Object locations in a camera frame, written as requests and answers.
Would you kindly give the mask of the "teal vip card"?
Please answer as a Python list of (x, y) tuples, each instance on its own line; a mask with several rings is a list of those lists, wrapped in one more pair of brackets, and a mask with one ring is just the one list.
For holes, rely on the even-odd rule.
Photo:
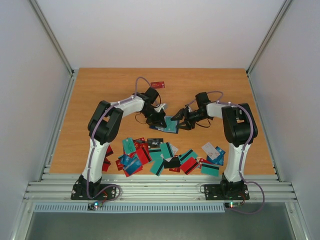
[(134, 141), (131, 137), (125, 138), (122, 141), (122, 146), (123, 146), (124, 153), (126, 155), (129, 155), (129, 154), (134, 153), (136, 151)]
[(166, 128), (164, 129), (164, 131), (166, 133), (177, 133), (178, 131), (177, 125), (179, 123), (178, 120), (172, 120), (171, 116), (166, 116), (165, 123), (166, 123)]

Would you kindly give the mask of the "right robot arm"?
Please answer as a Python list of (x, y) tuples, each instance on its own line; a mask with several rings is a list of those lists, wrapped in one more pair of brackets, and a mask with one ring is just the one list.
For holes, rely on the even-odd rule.
[(225, 199), (245, 191), (244, 167), (248, 150), (258, 135), (258, 127), (248, 103), (211, 101), (207, 92), (195, 96), (198, 109), (185, 105), (171, 119), (180, 121), (178, 129), (192, 130), (196, 123), (205, 119), (220, 118), (224, 136), (229, 143), (227, 166), (217, 190)]

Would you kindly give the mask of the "teal VIP card bottom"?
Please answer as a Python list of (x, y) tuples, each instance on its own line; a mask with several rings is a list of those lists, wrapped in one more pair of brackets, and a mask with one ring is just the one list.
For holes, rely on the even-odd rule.
[(177, 125), (179, 123), (178, 120), (172, 120), (171, 116), (166, 116), (165, 123), (166, 123), (166, 128), (164, 129), (164, 131), (166, 133), (177, 133), (178, 131)]

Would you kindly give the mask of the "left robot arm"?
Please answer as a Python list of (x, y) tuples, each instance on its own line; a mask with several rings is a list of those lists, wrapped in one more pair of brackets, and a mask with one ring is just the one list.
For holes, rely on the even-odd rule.
[(156, 89), (134, 93), (118, 102), (102, 100), (97, 105), (89, 123), (90, 150), (85, 168), (78, 179), (82, 192), (89, 199), (96, 199), (101, 193), (102, 167), (110, 143), (116, 138), (121, 121), (133, 113), (142, 113), (146, 123), (165, 128), (165, 104), (155, 106), (160, 94)]

